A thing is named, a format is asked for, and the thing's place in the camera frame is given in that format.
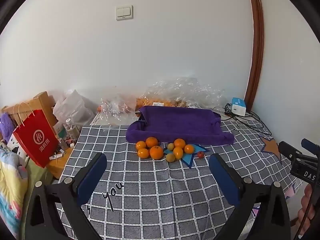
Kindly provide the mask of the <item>white light switch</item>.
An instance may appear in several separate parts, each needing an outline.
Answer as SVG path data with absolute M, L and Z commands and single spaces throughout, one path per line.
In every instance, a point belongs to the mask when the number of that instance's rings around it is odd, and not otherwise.
M 116 20 L 130 20 L 133 19 L 133 5 L 122 5 L 116 7 Z

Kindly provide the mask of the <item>small smooth orange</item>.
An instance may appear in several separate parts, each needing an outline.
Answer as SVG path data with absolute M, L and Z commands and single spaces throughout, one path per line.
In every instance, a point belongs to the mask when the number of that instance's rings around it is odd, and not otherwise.
M 141 159 L 146 159 L 150 156 L 149 150 L 147 148 L 141 148 L 138 150 L 137 155 L 141 158 Z

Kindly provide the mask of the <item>mandarin beside kiwi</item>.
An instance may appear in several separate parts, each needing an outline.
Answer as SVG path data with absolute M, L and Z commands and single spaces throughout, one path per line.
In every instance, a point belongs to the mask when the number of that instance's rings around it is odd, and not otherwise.
M 184 147 L 186 146 L 186 143 L 185 143 L 185 141 L 184 141 L 183 139 L 178 138 L 178 139 L 176 139 L 176 140 L 174 141 L 174 146 L 175 146 L 175 147 L 180 147 L 180 148 L 184 149 Z

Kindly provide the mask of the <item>green kiwi fruit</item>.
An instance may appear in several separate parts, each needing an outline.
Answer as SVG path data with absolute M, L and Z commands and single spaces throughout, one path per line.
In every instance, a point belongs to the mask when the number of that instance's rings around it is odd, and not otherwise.
M 169 144 L 167 145 L 167 149 L 168 149 L 169 151 L 173 151 L 174 148 L 175 148 L 174 143 L 169 143 Z
M 166 155 L 166 161 L 169 162 L 169 163 L 172 163 L 176 160 L 176 157 L 173 153 L 168 153 Z

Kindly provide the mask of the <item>oval smooth orange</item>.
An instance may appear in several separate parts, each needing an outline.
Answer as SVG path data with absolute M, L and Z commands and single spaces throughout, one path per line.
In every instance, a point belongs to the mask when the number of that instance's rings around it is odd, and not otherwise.
M 181 148 L 181 147 L 175 147 L 175 148 L 173 149 L 173 154 L 174 154 L 174 156 L 175 156 L 175 158 L 176 158 L 177 160 L 182 159 L 182 157 L 183 157 L 183 155 L 184 155 L 183 148 Z

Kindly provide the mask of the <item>purple towel covered tray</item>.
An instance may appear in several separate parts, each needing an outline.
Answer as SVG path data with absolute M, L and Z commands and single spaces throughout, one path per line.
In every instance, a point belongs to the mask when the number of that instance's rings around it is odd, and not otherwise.
M 231 145 L 234 135 L 221 128 L 221 116 L 210 109 L 144 106 L 127 129 L 130 143 L 155 137 L 160 142 L 183 139 L 190 144 Z

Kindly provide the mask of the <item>clear plastic bottle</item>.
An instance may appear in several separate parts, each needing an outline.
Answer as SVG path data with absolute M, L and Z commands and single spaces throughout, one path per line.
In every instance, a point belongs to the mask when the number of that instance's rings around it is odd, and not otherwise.
M 73 141 L 77 141 L 80 133 L 77 126 L 72 122 L 71 118 L 66 120 L 66 130 Z

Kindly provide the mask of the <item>wooden bedside stand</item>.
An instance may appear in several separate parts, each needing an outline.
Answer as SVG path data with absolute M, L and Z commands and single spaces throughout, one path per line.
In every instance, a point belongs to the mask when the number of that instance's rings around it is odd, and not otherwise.
M 50 125 L 54 135 L 58 139 L 59 137 L 54 130 L 54 126 L 57 124 L 57 119 L 53 115 L 54 105 L 55 102 L 53 97 L 49 96 L 45 91 L 37 94 L 30 100 L 1 108 L 1 114 L 7 113 L 11 120 L 15 122 L 15 125 L 21 126 L 22 122 L 25 122 L 25 120 L 35 112 L 35 110 L 41 110 L 44 113 L 46 122 Z M 61 177 L 71 152 L 72 149 L 69 147 L 63 157 L 57 160 L 51 160 L 48 163 L 47 168 L 55 179 L 59 179 Z

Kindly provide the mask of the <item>colourful blanket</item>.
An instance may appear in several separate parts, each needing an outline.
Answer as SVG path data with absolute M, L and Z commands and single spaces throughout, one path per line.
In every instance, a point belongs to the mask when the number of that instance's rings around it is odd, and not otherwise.
M 19 238 L 28 173 L 21 158 L 1 147 L 1 219 L 15 239 Z

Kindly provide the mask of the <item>red paper shopping bag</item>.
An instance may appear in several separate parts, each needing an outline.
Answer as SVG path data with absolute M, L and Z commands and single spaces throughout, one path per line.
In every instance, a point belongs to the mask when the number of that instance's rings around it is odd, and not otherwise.
M 21 126 L 18 125 L 13 135 L 25 153 L 42 168 L 50 162 L 49 158 L 55 153 L 59 144 L 41 110 L 35 110 Z

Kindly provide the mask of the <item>round smooth orange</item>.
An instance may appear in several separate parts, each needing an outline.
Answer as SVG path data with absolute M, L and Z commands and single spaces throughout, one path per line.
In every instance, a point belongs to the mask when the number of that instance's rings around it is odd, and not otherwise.
M 146 143 L 144 141 L 138 141 L 135 145 L 136 150 L 141 150 L 146 148 Z

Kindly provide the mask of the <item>small red tomato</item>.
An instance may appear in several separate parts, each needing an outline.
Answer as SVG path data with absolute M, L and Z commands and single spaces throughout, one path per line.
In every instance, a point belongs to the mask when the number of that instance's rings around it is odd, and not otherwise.
M 198 153 L 197 153 L 197 156 L 198 156 L 199 158 L 203 158 L 203 157 L 204 157 L 204 153 L 203 153 L 203 152 L 198 152 Z

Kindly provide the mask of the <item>clear bag of tomatoes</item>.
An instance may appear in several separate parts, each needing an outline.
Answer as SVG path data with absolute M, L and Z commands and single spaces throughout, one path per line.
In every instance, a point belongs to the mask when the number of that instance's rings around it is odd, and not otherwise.
M 130 125 L 138 120 L 136 98 L 131 95 L 117 94 L 101 101 L 97 125 Z

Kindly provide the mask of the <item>white plastic bag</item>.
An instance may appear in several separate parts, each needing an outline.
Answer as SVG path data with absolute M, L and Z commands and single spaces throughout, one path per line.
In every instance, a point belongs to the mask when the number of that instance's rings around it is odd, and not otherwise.
M 53 115 L 63 124 L 66 124 L 67 119 L 71 119 L 79 129 L 89 125 L 95 117 L 93 111 L 86 106 L 84 98 L 76 90 L 69 90 L 57 100 Z

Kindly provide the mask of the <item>large stemmed mandarin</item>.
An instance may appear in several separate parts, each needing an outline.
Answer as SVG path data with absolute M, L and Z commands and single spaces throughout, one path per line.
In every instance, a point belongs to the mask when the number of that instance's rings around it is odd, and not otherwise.
M 164 155 L 163 148 L 161 148 L 160 146 L 153 146 L 152 148 L 150 148 L 149 153 L 150 157 L 154 160 L 159 160 L 163 158 Z

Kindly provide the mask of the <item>rough mandarin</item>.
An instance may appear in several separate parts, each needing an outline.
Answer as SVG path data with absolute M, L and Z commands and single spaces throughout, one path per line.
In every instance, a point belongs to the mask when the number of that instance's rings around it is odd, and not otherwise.
M 152 148 L 153 146 L 158 145 L 158 140 L 155 137 L 148 137 L 145 143 L 148 148 Z

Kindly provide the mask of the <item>brown wooden door frame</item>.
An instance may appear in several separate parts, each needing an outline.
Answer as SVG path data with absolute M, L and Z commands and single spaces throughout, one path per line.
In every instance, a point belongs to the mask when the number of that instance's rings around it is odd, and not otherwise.
M 261 0 L 250 0 L 253 19 L 253 47 L 252 62 L 249 79 L 245 93 L 245 104 L 247 110 L 251 110 L 259 86 L 260 74 L 263 66 L 264 55 L 264 15 Z

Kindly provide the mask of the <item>grey checkered bed sheet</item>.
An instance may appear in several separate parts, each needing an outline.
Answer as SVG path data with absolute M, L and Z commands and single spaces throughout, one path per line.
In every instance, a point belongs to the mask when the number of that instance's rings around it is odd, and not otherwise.
M 221 122 L 234 134 L 231 145 L 203 146 L 204 157 L 189 165 L 165 158 L 141 159 L 125 138 L 125 126 L 86 126 L 71 152 L 61 178 L 73 177 L 93 157 L 107 158 L 106 170 L 82 209 L 102 239 L 213 239 L 231 216 L 210 169 L 211 154 L 219 154 L 242 177 L 255 183 L 278 181 L 287 198 L 302 182 L 290 174 L 287 159 L 264 153 L 265 135 L 259 123 Z

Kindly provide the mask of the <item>clear bag of oranges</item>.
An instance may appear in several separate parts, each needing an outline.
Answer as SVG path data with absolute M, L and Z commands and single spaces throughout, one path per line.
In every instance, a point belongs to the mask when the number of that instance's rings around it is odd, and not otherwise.
M 202 85 L 195 77 L 178 77 L 151 85 L 136 98 L 136 109 L 143 106 L 213 109 L 225 102 L 223 90 Z

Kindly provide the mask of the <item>blue white tissue box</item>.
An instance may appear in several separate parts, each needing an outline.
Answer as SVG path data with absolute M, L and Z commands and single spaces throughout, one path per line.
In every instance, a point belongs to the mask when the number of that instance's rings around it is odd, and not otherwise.
M 244 100 L 242 100 L 241 98 L 232 98 L 231 104 L 231 111 L 233 114 L 238 116 L 246 115 L 246 104 Z

